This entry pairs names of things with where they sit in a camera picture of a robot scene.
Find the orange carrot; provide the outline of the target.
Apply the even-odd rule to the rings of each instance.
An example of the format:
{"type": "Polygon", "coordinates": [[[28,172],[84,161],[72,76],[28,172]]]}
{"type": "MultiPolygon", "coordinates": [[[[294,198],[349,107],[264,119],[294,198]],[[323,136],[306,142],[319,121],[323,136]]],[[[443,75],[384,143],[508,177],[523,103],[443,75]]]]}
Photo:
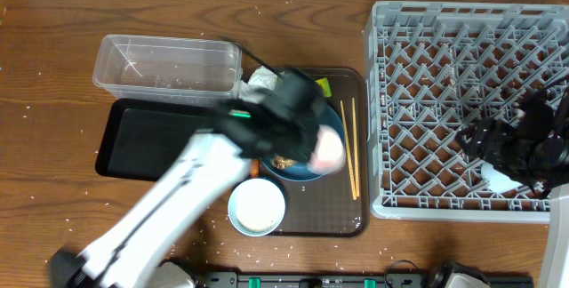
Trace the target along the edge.
{"type": "Polygon", "coordinates": [[[250,176],[252,179],[256,179],[259,177],[259,175],[260,175],[260,160],[259,159],[252,160],[250,176]]]}

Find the light blue cup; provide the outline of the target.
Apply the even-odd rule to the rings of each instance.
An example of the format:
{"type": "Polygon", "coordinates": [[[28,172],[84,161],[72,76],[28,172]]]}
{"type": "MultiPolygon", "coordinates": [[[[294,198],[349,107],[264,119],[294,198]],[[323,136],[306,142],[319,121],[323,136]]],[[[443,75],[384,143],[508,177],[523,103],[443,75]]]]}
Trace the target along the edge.
{"type": "Polygon", "coordinates": [[[521,183],[512,180],[507,175],[494,169],[494,167],[484,162],[481,166],[482,180],[487,183],[487,187],[494,193],[505,193],[522,186],[521,183]]]}

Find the pink small cup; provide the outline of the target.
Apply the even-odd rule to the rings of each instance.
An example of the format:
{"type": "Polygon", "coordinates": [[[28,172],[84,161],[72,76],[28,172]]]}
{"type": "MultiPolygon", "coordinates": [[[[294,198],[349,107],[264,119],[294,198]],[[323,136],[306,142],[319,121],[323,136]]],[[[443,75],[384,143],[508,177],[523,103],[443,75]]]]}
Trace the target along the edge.
{"type": "Polygon", "coordinates": [[[341,136],[328,125],[320,125],[317,144],[307,163],[307,169],[314,174],[332,174],[345,164],[345,150],[341,136]]]}

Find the brown food scrap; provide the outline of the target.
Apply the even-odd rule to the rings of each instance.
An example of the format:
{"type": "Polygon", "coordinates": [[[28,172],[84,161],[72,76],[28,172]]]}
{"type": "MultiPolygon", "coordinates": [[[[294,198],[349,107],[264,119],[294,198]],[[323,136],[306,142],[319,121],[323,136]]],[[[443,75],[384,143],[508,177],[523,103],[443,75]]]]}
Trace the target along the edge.
{"type": "Polygon", "coordinates": [[[270,162],[278,170],[288,169],[288,168],[291,168],[297,164],[297,162],[295,160],[285,158],[282,156],[274,156],[270,160],[270,162]]]}

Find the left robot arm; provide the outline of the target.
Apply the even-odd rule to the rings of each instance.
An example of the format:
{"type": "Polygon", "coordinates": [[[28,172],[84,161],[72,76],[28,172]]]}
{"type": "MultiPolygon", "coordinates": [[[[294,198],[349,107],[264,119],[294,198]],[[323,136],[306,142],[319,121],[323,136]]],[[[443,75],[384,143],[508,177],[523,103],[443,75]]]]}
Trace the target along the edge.
{"type": "Polygon", "coordinates": [[[315,151],[323,90],[287,68],[274,90],[251,103],[223,100],[212,127],[196,131],[166,173],[105,235],[75,254],[48,261],[52,287],[143,287],[171,246],[207,206],[250,171],[257,157],[307,162],[315,151]]]}

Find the blue plate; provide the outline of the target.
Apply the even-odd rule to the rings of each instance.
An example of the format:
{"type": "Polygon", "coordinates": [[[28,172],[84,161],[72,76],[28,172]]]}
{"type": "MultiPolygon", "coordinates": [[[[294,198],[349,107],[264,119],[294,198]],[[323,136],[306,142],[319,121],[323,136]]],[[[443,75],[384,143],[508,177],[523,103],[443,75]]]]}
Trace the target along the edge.
{"type": "Polygon", "coordinates": [[[262,165],[277,177],[291,181],[312,181],[339,172],[346,163],[342,121],[331,106],[326,107],[318,120],[317,145],[307,163],[295,162],[280,169],[276,164],[285,160],[273,156],[262,158],[262,165]]]}

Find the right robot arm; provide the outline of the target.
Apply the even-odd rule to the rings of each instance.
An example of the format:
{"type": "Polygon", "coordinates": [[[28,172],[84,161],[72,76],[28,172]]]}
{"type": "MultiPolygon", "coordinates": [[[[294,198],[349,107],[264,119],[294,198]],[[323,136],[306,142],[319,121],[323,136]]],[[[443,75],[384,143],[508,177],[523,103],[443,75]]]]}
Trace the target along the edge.
{"type": "Polygon", "coordinates": [[[568,285],[568,91],[556,109],[546,104],[548,89],[567,80],[561,76],[525,97],[517,126],[484,118],[455,135],[467,157],[484,160],[529,189],[543,183],[550,216],[540,287],[568,285]]]}

